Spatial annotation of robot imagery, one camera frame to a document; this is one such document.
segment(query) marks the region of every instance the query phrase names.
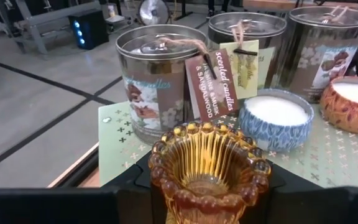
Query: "amber glass candle holder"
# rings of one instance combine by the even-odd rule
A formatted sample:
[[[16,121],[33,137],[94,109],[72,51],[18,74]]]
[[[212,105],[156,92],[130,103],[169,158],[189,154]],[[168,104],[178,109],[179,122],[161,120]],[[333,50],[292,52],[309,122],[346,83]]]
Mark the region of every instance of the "amber glass candle holder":
[[[271,168],[262,153],[252,138],[224,124],[177,126],[153,146],[151,181],[177,223],[238,223],[269,188]]]

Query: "brown tag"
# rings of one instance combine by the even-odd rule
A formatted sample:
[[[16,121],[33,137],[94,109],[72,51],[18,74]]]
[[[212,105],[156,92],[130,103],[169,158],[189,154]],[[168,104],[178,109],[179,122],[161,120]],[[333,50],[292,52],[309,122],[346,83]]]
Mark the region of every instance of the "brown tag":
[[[209,57],[217,79],[202,56],[185,61],[194,117],[202,121],[227,115],[238,107],[226,49],[210,52]]]

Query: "blue patterned candle tin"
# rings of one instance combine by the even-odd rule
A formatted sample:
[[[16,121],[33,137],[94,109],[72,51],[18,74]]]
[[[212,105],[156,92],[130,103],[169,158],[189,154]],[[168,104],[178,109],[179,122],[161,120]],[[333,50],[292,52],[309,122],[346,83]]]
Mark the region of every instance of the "blue patterned candle tin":
[[[254,138],[257,141],[258,146],[267,151],[287,152],[304,143],[311,132],[312,120],[314,117],[314,111],[311,105],[301,97],[284,90],[259,90],[258,95],[255,97],[260,96],[281,98],[279,100],[291,101],[300,106],[306,113],[305,122],[297,125],[269,123],[266,120],[260,119],[257,114],[250,112],[250,108],[247,108],[247,101],[253,98],[249,98],[248,100],[245,100],[239,113],[239,124],[244,134]],[[274,108],[273,106],[271,110],[269,110],[269,113],[274,116],[279,109],[280,108]],[[288,111],[288,116],[291,118],[291,111]]]

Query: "hang tag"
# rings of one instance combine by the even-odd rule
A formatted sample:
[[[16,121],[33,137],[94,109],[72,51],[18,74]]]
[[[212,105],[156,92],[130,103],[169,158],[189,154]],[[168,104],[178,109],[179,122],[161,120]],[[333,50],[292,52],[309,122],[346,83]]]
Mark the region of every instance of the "hang tag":
[[[234,53],[233,51],[238,48],[238,44],[234,42],[220,44],[220,48],[226,49],[229,55],[238,99],[256,96],[258,91],[258,56]],[[259,54],[259,40],[244,41],[242,49]]]
[[[195,56],[185,61],[194,117],[202,121],[227,115],[238,108],[226,49],[210,52],[209,57],[216,79],[213,78],[203,56]]]

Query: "fan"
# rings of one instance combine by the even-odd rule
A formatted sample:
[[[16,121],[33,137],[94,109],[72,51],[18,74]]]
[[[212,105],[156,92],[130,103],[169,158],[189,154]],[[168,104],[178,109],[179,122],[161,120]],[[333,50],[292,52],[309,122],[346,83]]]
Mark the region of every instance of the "fan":
[[[139,5],[138,17],[146,26],[166,24],[171,18],[171,12],[163,0],[143,0]]]

